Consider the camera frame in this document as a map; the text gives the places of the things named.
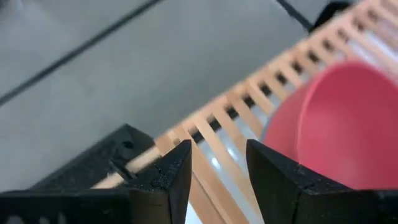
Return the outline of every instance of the red bowl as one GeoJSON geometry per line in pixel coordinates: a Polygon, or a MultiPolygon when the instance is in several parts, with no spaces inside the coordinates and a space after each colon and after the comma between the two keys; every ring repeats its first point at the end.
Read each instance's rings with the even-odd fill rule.
{"type": "Polygon", "coordinates": [[[329,68],[285,100],[264,144],[352,189],[398,189],[398,88],[360,62],[329,68]]]}

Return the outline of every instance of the gray tile floor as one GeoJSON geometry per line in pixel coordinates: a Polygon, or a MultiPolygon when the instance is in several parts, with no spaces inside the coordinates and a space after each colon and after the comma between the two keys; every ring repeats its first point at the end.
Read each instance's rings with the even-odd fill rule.
{"type": "MultiPolygon", "coordinates": [[[[141,1],[1,11],[0,93],[141,1]]],[[[156,137],[305,35],[273,0],[159,3],[0,107],[0,190],[31,186],[123,123],[156,137]]]]}

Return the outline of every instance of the wooden dish rack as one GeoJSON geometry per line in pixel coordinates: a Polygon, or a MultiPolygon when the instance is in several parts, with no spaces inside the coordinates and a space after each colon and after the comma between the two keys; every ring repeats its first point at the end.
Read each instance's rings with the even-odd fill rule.
{"type": "MultiPolygon", "coordinates": [[[[180,141],[193,140],[193,134],[199,132],[211,147],[221,166],[242,191],[252,209],[261,216],[249,179],[230,156],[210,123],[217,120],[236,148],[245,155],[246,138],[227,113],[231,108],[250,127],[256,137],[261,139],[264,124],[252,113],[250,105],[246,103],[247,99],[270,116],[276,106],[269,99],[268,93],[272,92],[280,101],[283,101],[291,94],[291,91],[284,88],[284,84],[290,83],[294,88],[300,88],[305,83],[303,73],[314,77],[324,67],[343,60],[367,60],[381,69],[388,70],[391,74],[396,74],[398,73],[397,58],[398,1],[361,1],[166,131],[155,140],[156,147],[148,149],[130,161],[126,167],[131,172],[138,172],[155,159],[168,153],[180,141]],[[386,53],[386,50],[376,45],[368,34],[377,41],[384,42],[389,47],[389,51],[395,55],[386,53]]],[[[190,203],[201,222],[249,223],[194,141],[192,141],[192,161],[190,203]]],[[[123,179],[115,173],[93,188],[112,188],[122,181],[123,179]]]]}

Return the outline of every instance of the pink bowl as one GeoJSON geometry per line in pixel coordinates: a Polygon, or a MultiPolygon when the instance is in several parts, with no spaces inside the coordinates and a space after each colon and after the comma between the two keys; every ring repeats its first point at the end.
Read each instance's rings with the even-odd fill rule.
{"type": "Polygon", "coordinates": [[[398,89],[369,65],[328,69],[282,103],[264,144],[353,189],[398,189],[398,89]]]}

